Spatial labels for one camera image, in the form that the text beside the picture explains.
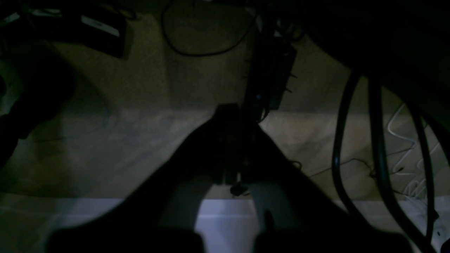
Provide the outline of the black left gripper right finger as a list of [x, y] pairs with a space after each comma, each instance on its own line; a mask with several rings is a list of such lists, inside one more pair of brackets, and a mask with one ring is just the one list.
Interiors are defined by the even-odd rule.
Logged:
[[401, 234], [383, 232], [333, 203], [259, 125], [240, 118], [241, 182], [263, 228], [256, 253], [411, 253]]

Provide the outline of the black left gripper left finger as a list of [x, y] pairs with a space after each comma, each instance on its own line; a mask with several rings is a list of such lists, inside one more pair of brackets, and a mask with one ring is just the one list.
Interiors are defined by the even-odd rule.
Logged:
[[238, 170], [239, 107], [224, 104], [119, 205], [53, 232], [46, 252], [202, 253], [194, 231], [201, 202], [213, 185], [235, 184]]

